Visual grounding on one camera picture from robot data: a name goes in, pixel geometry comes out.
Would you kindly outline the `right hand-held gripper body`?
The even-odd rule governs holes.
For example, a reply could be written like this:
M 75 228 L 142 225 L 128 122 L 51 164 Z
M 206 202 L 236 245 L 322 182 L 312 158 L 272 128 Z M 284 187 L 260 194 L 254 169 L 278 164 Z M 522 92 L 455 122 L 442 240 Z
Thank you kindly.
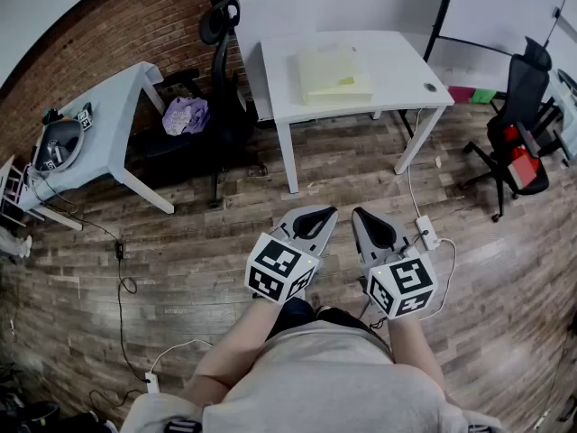
M 388 319 L 426 309 L 438 289 L 429 255 L 420 253 L 415 246 L 371 262 L 365 276 L 370 303 Z

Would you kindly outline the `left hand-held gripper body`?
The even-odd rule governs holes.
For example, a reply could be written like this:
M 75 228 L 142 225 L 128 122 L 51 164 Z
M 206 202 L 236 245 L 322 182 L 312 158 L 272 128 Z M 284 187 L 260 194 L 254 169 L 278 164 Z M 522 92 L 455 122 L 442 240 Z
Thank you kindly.
M 303 238 L 277 228 L 262 233 L 246 265 L 244 285 L 259 296 L 284 304 L 303 291 L 321 263 L 324 236 Z

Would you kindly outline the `pale yellow cardboard sheet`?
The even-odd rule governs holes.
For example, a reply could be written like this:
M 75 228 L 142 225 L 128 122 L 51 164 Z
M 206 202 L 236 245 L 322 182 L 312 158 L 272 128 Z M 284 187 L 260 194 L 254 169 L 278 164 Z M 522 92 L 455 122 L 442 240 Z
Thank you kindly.
M 373 86 L 350 44 L 328 43 L 304 47 L 297 54 L 298 79 L 308 106 L 369 103 Z

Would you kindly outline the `person's left forearm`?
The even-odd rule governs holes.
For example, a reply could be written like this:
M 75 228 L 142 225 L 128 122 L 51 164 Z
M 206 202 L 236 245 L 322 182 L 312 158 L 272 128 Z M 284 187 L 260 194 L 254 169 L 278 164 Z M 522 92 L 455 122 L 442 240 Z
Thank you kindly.
M 252 368 L 280 311 L 279 304 L 255 299 L 202 357 L 183 397 L 197 406 L 221 402 Z

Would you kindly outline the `person's right forearm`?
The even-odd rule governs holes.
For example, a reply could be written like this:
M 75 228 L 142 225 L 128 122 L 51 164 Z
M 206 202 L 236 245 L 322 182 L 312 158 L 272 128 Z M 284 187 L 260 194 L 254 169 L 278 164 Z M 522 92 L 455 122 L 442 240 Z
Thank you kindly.
M 408 315 L 389 320 L 388 331 L 395 362 L 416 367 L 445 391 L 441 366 L 426 341 L 418 318 L 415 315 Z

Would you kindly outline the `person's black trousers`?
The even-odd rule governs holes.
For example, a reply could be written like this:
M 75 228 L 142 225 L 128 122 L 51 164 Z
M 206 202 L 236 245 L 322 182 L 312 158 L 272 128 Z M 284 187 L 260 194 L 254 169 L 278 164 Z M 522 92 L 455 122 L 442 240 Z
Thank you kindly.
M 268 335 L 268 339 L 291 328 L 304 326 L 317 321 L 324 321 L 343 327 L 357 328 L 369 332 L 374 336 L 377 335 L 358 318 L 355 318 L 344 310 L 335 307 L 314 310 L 305 300 L 293 297 L 287 301 L 280 310 L 279 316 Z

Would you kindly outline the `person's grey shirt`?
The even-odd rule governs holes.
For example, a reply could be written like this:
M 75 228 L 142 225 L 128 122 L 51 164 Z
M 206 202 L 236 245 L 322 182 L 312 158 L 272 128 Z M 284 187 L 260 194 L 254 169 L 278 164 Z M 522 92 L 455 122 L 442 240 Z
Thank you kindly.
M 121 433 L 163 433 L 179 419 L 202 433 L 504 433 L 498 419 L 447 400 L 423 371 L 393 363 L 378 338 L 321 322 L 273 337 L 218 403 L 138 397 Z

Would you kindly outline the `red bag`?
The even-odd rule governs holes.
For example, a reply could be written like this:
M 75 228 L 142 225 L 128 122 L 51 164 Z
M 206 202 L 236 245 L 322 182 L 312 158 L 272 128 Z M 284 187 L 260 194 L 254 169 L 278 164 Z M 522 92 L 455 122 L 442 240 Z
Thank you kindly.
M 503 130 L 508 147 L 508 171 L 518 189 L 527 188 L 536 178 L 540 160 L 533 156 L 516 125 Z

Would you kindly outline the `purple cloth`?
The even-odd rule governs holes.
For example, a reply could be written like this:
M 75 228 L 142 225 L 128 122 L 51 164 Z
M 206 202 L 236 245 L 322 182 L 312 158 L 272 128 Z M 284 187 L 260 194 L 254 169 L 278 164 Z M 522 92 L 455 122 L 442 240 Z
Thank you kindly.
M 208 102 L 201 97 L 176 97 L 162 117 L 162 125 L 170 136 L 202 133 L 209 121 Z

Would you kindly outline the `white table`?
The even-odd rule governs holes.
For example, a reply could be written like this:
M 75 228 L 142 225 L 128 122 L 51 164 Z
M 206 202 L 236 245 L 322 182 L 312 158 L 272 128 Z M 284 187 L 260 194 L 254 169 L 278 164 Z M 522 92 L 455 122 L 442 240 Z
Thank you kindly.
M 300 92 L 297 53 L 307 42 L 314 46 L 328 43 L 350 44 L 359 52 L 361 65 L 368 71 L 373 96 L 369 103 L 308 106 Z M 393 110 L 430 109 L 431 115 L 421 120 L 394 167 L 397 174 L 417 155 L 439 118 L 454 101 L 440 79 L 419 56 L 400 32 L 339 31 L 314 32 L 308 36 L 292 35 L 261 42 L 262 57 L 273 119 L 288 180 L 288 190 L 298 192 L 290 126 L 313 119 L 340 115 L 380 113 Z M 437 91 L 424 88 L 426 82 Z

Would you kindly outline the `black mesh office chair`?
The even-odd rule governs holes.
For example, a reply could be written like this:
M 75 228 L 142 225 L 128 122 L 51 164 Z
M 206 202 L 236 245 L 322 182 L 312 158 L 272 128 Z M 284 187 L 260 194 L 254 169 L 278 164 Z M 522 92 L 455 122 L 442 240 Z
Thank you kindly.
M 464 153 L 475 152 L 479 155 L 489 171 L 460 183 L 458 188 L 465 190 L 479 181 L 494 179 L 499 202 L 499 211 L 491 217 L 495 223 L 504 215 L 505 186 L 511 189 L 513 198 L 535 195 L 549 187 L 549 179 L 541 160 L 545 155 L 545 149 L 537 144 L 536 138 L 547 127 L 546 124 L 538 123 L 538 114 L 549 84 L 552 66 L 551 57 L 545 46 L 527 37 L 525 51 L 511 57 L 503 106 L 487 123 L 487 137 L 492 152 L 484 152 L 473 142 L 467 143 L 463 148 Z M 503 130 L 511 124 L 517 126 L 530 152 L 540 160 L 537 178 L 525 189 L 516 187 L 508 171 L 508 147 L 503 137 Z

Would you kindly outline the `grey bowl-shaped holder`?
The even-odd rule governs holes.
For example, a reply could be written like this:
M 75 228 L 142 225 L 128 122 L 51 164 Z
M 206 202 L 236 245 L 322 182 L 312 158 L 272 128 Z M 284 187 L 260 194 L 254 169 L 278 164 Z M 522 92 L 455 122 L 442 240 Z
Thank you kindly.
M 78 157 L 85 132 L 76 119 L 61 119 L 47 124 L 32 162 L 42 176 L 64 171 Z

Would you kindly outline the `whiteboard on black stand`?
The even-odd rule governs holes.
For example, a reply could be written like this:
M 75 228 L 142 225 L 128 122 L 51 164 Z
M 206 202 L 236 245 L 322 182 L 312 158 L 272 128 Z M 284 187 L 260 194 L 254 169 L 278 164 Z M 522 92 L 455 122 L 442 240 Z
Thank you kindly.
M 530 38 L 549 43 L 567 0 L 441 0 L 424 60 L 446 86 L 507 89 Z

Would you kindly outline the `white shelf rack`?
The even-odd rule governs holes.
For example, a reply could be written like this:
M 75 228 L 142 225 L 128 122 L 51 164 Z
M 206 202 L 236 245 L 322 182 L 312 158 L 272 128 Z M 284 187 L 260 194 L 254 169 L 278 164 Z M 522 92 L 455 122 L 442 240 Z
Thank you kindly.
M 23 189 L 23 172 L 14 166 L 12 155 L 0 168 L 0 220 L 26 227 L 18 200 Z

